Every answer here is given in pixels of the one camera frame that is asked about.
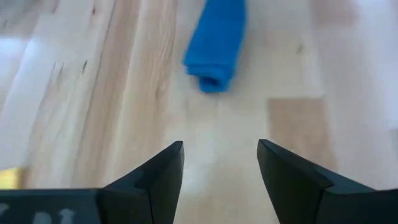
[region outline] yellow object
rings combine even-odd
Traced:
[[[21,169],[0,170],[0,189],[18,189],[21,180]]]

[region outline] wooden floor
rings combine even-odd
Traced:
[[[181,64],[204,0],[0,0],[0,169],[97,187],[175,140],[175,223],[277,223],[260,138],[398,187],[398,0],[247,0],[229,93]]]

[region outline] blue towel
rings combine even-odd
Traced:
[[[246,23],[245,0],[207,0],[183,60],[206,93],[226,91],[234,75]]]

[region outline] folded blue cloth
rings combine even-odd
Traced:
[[[184,65],[206,93],[226,91],[234,75],[246,24],[245,0],[207,0]]]

